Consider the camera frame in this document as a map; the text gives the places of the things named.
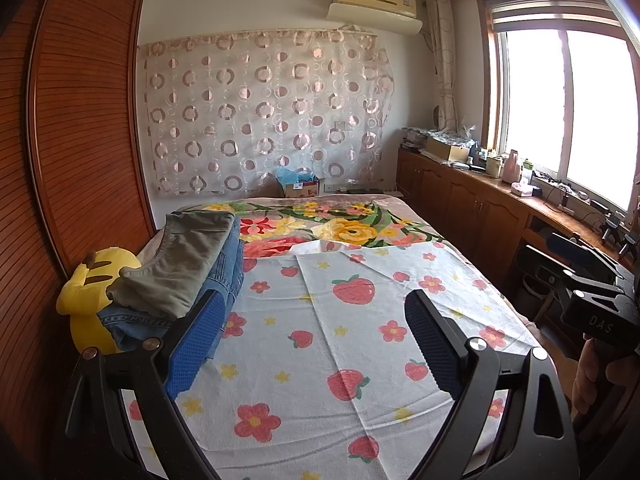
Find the circle pattern curtain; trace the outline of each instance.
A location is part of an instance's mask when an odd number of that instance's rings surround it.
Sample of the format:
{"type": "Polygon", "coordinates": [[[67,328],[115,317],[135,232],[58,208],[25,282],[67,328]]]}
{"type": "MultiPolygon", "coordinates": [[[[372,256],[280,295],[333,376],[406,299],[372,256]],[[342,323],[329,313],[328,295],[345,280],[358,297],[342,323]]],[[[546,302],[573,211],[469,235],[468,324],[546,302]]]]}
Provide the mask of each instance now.
{"type": "Polygon", "coordinates": [[[394,79],[372,34],[263,30],[142,47],[160,193],[255,195],[278,167],[366,186],[394,79]]]}

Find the window frame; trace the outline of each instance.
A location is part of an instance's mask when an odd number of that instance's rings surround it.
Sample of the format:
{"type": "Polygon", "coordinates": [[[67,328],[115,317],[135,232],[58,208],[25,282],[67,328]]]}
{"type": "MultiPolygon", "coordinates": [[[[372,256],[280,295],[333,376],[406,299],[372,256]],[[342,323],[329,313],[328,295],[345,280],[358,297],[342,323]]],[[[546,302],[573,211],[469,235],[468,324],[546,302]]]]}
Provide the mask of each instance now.
{"type": "MultiPolygon", "coordinates": [[[[506,145],[505,133],[509,106],[509,65],[506,32],[494,31],[492,10],[488,4],[490,1],[492,0],[477,0],[482,32],[482,57],[484,61],[484,107],[481,146],[487,149],[500,150],[500,153],[502,153],[506,145]]],[[[634,183],[640,180],[640,58],[638,57],[638,53],[621,27],[615,27],[605,23],[573,22],[572,20],[540,20],[539,23],[523,23],[521,27],[515,25],[511,30],[530,30],[532,28],[552,28],[559,31],[565,67],[564,136],[562,138],[559,169],[558,172],[551,171],[548,168],[542,168],[541,166],[536,166],[536,169],[548,173],[566,184],[570,184],[573,190],[581,190],[588,193],[590,197],[593,197],[614,212],[623,212],[625,214],[624,221],[629,225],[633,212],[638,206],[638,193],[640,192],[640,186],[638,184],[634,184],[632,187],[629,204],[620,206],[613,204],[577,182],[567,179],[566,176],[571,153],[574,119],[573,73],[566,32],[567,30],[580,30],[583,32],[602,34],[604,36],[612,36],[626,41],[634,70],[636,98],[638,100],[638,148],[634,183]]]]}

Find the yellow plush toy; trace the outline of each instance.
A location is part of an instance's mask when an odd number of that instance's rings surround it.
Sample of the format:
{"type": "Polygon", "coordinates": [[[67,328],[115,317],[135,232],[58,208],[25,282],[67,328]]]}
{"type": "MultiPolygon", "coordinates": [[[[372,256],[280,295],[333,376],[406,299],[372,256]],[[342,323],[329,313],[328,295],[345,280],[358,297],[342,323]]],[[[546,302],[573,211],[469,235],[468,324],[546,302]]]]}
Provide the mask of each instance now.
{"type": "Polygon", "coordinates": [[[63,316],[71,316],[71,338],[79,352],[89,346],[99,348],[103,354],[118,351],[110,332],[102,326],[96,313],[111,303],[106,289],[118,277],[122,267],[137,269],[140,262],[126,249],[103,249],[87,256],[62,287],[56,311],[63,316]]]}

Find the box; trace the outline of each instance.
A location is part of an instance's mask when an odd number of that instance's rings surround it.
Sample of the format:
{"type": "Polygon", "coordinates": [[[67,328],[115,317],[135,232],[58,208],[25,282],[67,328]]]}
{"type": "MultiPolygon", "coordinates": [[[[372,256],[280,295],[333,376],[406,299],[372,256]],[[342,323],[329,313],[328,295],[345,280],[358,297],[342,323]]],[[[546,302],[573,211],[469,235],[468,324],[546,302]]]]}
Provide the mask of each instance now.
{"type": "Polygon", "coordinates": [[[320,181],[315,179],[312,182],[299,182],[297,184],[287,184],[282,189],[284,198],[309,198],[317,196],[320,192],[320,181]]]}
{"type": "Polygon", "coordinates": [[[457,162],[465,162],[469,156],[469,148],[460,148],[459,146],[449,146],[444,142],[429,137],[424,144],[424,149],[433,155],[439,156],[444,160],[455,160],[457,162]]]}

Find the window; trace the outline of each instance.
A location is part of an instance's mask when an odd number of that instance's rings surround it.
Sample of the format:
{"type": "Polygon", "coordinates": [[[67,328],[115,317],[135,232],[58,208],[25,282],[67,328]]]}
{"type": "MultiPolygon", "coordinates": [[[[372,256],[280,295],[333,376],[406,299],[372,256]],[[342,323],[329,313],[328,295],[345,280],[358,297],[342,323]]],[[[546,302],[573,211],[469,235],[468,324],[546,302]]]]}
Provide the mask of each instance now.
{"type": "Polygon", "coordinates": [[[501,147],[627,211],[636,172],[638,99],[626,42],[578,30],[500,35],[501,147]]]}
{"type": "Polygon", "coordinates": [[[478,0],[482,143],[613,210],[636,204],[640,62],[603,0],[478,0]]]}

